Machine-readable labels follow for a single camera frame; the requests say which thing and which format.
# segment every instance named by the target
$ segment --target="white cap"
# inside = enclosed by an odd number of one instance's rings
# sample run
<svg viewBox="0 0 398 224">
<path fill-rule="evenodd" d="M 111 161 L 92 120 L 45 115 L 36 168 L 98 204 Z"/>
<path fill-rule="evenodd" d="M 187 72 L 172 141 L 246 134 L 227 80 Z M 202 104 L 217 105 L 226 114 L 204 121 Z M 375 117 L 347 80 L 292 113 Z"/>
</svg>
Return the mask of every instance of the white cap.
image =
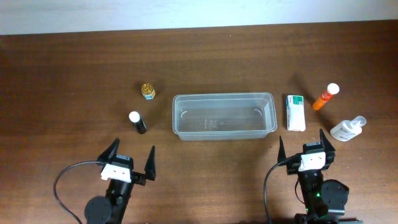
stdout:
<svg viewBox="0 0 398 224">
<path fill-rule="evenodd" d="M 328 93 L 335 95 L 340 91 L 340 87 L 336 83 L 331 83 L 328 85 Z"/>
<path fill-rule="evenodd" d="M 136 123 L 141 119 L 141 117 L 137 111 L 133 111 L 129 114 L 129 119 L 131 122 Z"/>
<path fill-rule="evenodd" d="M 362 116 L 357 116 L 351 121 L 352 127 L 362 127 L 366 124 L 366 119 Z"/>
</svg>

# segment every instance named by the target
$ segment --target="green label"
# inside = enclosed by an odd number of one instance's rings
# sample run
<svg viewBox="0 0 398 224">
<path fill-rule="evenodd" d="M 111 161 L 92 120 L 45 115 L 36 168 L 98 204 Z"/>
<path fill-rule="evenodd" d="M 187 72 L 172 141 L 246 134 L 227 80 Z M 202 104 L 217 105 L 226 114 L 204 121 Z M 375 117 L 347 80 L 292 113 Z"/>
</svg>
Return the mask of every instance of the green label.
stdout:
<svg viewBox="0 0 398 224">
<path fill-rule="evenodd" d="M 293 104 L 295 105 L 303 105 L 303 97 L 302 96 L 293 96 Z"/>
</svg>

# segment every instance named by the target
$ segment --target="orange bottle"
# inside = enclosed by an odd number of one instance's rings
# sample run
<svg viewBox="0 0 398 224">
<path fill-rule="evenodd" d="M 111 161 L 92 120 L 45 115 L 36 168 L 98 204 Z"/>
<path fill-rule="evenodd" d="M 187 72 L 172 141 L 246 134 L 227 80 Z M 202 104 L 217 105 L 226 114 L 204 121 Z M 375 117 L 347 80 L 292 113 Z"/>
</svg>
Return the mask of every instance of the orange bottle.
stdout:
<svg viewBox="0 0 398 224">
<path fill-rule="evenodd" d="M 340 87 L 336 83 L 331 83 L 328 88 L 322 93 L 318 100 L 312 105 L 314 110 L 319 110 L 327 101 L 329 101 L 333 95 L 340 91 Z"/>
</svg>

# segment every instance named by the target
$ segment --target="gray plastic bin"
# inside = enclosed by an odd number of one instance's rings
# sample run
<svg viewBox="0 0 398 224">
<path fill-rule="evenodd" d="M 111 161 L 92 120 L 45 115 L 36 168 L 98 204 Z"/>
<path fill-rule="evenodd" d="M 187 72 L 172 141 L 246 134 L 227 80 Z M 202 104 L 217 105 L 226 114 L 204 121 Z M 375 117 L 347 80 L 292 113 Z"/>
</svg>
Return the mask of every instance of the gray plastic bin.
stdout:
<svg viewBox="0 0 398 224">
<path fill-rule="evenodd" d="M 270 93 L 177 95 L 173 131 L 181 140 L 264 138 L 277 129 Z"/>
</svg>

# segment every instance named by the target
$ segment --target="yellow lid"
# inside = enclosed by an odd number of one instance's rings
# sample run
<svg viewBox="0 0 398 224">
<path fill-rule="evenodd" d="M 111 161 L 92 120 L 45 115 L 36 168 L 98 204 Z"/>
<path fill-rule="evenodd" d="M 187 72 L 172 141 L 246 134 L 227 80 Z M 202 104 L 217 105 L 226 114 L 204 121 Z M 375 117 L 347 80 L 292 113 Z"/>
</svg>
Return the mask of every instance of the yellow lid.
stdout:
<svg viewBox="0 0 398 224">
<path fill-rule="evenodd" d="M 154 87 L 149 83 L 145 83 L 141 87 L 141 92 L 143 94 L 151 94 L 153 91 L 154 91 Z"/>
</svg>

